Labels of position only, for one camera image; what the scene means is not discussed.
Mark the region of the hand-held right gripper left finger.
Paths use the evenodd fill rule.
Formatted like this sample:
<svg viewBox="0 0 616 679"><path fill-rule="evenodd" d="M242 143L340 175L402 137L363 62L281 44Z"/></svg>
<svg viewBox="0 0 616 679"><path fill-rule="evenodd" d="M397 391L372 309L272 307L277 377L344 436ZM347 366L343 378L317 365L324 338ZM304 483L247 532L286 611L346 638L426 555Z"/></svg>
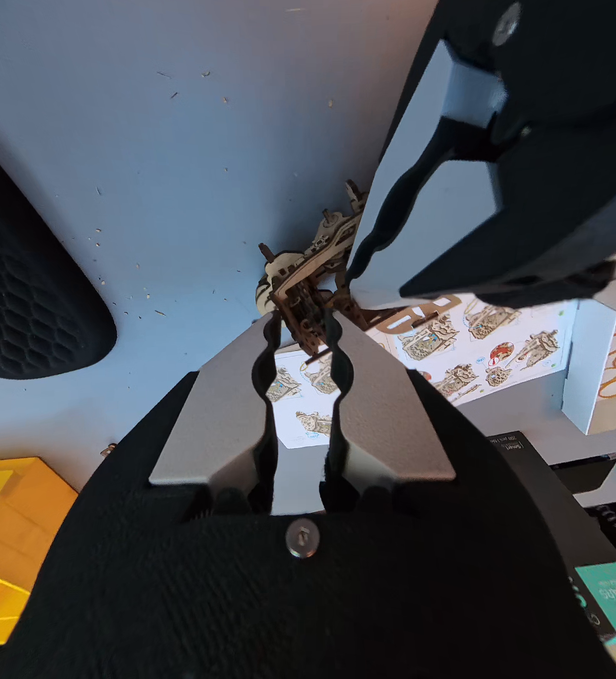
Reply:
<svg viewBox="0 0 616 679"><path fill-rule="evenodd" d="M254 512L270 512L278 440L267 391L280 336L280 315L270 312L201 367L151 485L204 487L212 500L234 489Z"/></svg>

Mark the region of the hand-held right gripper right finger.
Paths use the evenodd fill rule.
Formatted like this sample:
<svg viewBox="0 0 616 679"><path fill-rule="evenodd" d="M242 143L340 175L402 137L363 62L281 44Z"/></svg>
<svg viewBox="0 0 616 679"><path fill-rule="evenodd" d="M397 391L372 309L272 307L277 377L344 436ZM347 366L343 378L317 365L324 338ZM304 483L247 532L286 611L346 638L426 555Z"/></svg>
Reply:
<svg viewBox="0 0 616 679"><path fill-rule="evenodd" d="M454 481L404 364L338 311L327 313L326 339L339 395L319 486L325 511L352 511L371 488Z"/></svg>

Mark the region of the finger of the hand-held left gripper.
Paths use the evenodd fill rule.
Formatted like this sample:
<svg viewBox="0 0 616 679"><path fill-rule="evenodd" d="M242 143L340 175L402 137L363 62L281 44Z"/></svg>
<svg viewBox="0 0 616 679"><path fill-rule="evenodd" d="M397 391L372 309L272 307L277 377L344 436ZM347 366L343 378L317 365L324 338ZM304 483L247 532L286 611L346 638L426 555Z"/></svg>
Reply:
<svg viewBox="0 0 616 679"><path fill-rule="evenodd" d="M499 149L491 143L490 128L491 123L481 140L457 145L435 168L405 226L386 248L375 252L367 266L348 264L353 297L430 297L430 292L404 294L400 289L499 207L493 187Z"/></svg>
<svg viewBox="0 0 616 679"><path fill-rule="evenodd" d="M350 266L367 266L397 237L436 167L463 141L481 140L506 100L495 73L439 40L374 175Z"/></svg>

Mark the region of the wooden mechanical model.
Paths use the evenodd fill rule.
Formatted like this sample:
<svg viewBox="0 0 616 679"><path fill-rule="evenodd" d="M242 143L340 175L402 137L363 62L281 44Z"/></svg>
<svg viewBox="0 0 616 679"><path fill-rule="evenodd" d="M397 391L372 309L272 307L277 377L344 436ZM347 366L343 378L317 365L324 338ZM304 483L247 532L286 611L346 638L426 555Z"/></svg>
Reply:
<svg viewBox="0 0 616 679"><path fill-rule="evenodd" d="M448 295L411 307L384 310L361 307L352 298L345 279L368 194L351 180L346 181L345 189L352 214L324 210L306 250L273 254L267 245L259 245L266 265L255 293L256 306L261 315L279 312L283 326L308 355L309 362L326 352L328 310L340 312L364 332L401 334L448 315L461 302L456 295Z"/></svg>

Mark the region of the grey desk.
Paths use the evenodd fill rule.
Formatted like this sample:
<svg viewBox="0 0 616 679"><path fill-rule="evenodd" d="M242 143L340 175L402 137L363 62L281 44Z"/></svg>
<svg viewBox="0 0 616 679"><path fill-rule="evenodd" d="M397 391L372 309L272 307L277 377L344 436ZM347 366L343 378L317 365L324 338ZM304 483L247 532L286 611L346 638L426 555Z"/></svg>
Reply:
<svg viewBox="0 0 616 679"><path fill-rule="evenodd" d="M118 332L96 365L0 379L0 459L81 489L258 317L294 249L370 186L432 1L0 1L0 164Z"/></svg>

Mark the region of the illustrated instruction booklet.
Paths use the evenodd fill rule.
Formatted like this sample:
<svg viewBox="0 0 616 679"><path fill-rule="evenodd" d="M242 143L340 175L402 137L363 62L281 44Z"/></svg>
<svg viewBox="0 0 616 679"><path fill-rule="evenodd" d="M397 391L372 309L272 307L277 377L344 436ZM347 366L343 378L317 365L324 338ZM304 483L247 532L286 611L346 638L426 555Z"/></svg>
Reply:
<svg viewBox="0 0 616 679"><path fill-rule="evenodd" d="M402 332L420 307L371 336L406 369L418 371L450 403L462 405L567 367L577 303L522 310L489 305L473 295L442 298L438 316ZM279 441L287 448L325 445L340 394L331 352L314 362L301 350L276 353L270 386Z"/></svg>

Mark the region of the black model kit box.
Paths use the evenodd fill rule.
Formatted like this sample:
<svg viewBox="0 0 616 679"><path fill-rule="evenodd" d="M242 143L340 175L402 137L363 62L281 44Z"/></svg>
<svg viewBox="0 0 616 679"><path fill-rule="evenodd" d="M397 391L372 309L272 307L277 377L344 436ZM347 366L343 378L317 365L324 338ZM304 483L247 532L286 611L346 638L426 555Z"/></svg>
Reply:
<svg viewBox="0 0 616 679"><path fill-rule="evenodd" d="M606 646L616 644L616 548L522 433L488 439L540 510L586 619Z"/></svg>

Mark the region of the white cardboard box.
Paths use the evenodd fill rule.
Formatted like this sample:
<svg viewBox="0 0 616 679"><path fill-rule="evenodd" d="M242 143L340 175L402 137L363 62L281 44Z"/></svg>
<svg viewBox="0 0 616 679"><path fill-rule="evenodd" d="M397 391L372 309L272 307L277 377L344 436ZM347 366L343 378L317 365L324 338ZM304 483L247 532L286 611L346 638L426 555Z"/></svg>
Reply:
<svg viewBox="0 0 616 679"><path fill-rule="evenodd" d="M601 376L616 324L616 310L580 301L575 315L562 412L584 435L616 429L616 399L598 401Z"/></svg>

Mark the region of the yellow plastic bin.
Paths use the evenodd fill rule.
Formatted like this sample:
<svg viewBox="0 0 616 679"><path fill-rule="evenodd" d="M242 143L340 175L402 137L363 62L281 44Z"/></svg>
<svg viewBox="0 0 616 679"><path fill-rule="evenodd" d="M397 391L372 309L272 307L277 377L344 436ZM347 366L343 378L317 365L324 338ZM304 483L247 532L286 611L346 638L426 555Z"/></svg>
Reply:
<svg viewBox="0 0 616 679"><path fill-rule="evenodd" d="M41 459L0 460L0 646L6 643L77 492Z"/></svg>

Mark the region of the black mesh wrist rest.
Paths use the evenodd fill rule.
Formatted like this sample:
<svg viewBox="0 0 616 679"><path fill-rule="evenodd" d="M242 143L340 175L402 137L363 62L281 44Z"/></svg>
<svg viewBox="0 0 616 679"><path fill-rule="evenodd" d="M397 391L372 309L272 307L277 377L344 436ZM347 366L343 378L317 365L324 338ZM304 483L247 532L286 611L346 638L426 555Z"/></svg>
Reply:
<svg viewBox="0 0 616 679"><path fill-rule="evenodd" d="M116 341L102 297L0 166L0 378L84 369Z"/></svg>

